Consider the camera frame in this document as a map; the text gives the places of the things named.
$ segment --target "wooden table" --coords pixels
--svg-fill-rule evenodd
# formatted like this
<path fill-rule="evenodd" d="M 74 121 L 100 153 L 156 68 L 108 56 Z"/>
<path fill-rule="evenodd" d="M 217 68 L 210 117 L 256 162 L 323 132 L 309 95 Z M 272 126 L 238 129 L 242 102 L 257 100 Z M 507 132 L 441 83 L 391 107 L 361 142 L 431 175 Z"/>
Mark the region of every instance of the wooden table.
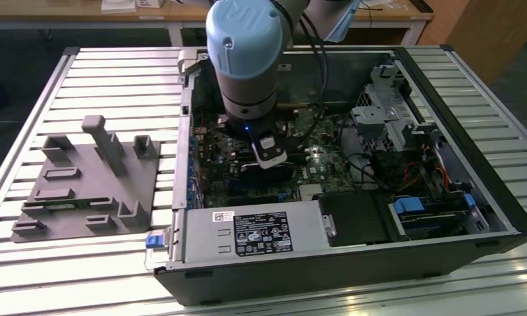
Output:
<path fill-rule="evenodd" d="M 433 18 L 432 13 L 420 12 L 409 0 L 396 0 L 392 5 L 372 7 L 381 11 L 357 10 L 351 28 L 399 28 L 405 29 L 403 45 L 415 45 L 421 35 L 427 21 Z M 170 3 L 169 6 L 169 37 L 172 46 L 184 46 L 181 30 L 184 28 L 204 28 L 206 9 L 192 5 Z"/>
<path fill-rule="evenodd" d="M 405 29 L 401 43 L 420 37 L 431 13 L 421 13 L 409 0 L 357 10 L 352 28 Z M 173 46 L 184 46 L 181 30 L 204 28 L 206 9 L 166 1 L 160 9 L 137 8 L 134 13 L 101 14 L 101 0 L 0 0 L 0 30 L 96 28 L 164 28 Z"/>
<path fill-rule="evenodd" d="M 168 29 L 169 2 L 160 9 L 101 14 L 101 0 L 0 0 L 0 30 Z"/>

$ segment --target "circuit board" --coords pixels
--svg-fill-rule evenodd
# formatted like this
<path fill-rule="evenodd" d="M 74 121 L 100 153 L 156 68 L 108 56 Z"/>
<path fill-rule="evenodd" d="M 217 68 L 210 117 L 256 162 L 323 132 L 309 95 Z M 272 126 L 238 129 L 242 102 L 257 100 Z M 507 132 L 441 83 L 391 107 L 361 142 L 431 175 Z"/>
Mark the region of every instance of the circuit board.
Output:
<path fill-rule="evenodd" d="M 304 133 L 312 121 L 312 110 L 299 110 L 297 117 L 284 122 L 288 135 Z M 216 124 L 196 128 L 204 206 L 301 201 L 308 197 L 300 196 L 299 188 L 308 184 L 319 184 L 315 187 L 321 187 L 321 192 L 353 190 L 348 166 L 344 165 L 340 148 L 335 145 L 337 129 L 335 117 L 325 116 L 308 136 L 304 148 L 289 155 L 296 158 L 284 168 L 285 181 L 271 184 L 249 181 L 246 184 L 240 179 L 242 172 L 248 167 L 256 168 L 249 143 L 228 137 L 217 130 Z"/>

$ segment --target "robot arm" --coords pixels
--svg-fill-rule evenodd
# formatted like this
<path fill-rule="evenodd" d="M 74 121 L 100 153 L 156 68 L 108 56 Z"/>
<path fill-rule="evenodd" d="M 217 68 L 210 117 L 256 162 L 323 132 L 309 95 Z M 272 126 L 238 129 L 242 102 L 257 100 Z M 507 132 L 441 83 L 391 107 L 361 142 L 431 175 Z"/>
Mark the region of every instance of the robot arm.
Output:
<path fill-rule="evenodd" d="M 287 152 L 276 133 L 277 60 L 301 14 L 324 40 L 340 41 L 359 0 L 176 0 L 210 6 L 206 48 L 217 73 L 228 125 L 251 141 L 263 169 L 283 163 Z"/>

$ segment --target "white sticker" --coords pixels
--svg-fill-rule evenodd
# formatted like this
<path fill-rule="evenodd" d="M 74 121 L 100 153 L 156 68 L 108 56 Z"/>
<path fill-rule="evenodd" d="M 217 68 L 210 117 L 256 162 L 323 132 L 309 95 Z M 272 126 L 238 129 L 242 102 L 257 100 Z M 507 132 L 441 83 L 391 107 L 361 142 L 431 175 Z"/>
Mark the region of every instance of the white sticker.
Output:
<path fill-rule="evenodd" d="M 138 20 L 162 20 L 162 16 L 156 16 L 156 15 L 141 15 L 138 16 Z"/>
<path fill-rule="evenodd" d="M 234 212 L 212 212 L 213 222 L 232 222 Z"/>

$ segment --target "motherboard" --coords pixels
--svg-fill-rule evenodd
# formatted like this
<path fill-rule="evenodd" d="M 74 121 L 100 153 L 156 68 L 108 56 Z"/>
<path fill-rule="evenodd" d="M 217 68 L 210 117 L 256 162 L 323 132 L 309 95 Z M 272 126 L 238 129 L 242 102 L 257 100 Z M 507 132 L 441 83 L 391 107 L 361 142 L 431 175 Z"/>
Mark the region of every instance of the motherboard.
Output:
<path fill-rule="evenodd" d="M 287 135 L 308 130 L 315 120 L 312 109 L 297 109 L 292 120 L 280 122 Z M 285 163 L 263 170 L 249 143 L 230 138 L 216 120 L 194 128 L 198 142 L 198 175 L 205 207 L 304 201 L 321 192 L 355 188 L 335 139 L 339 117 L 324 116 L 308 135 L 303 148 L 289 153 Z"/>

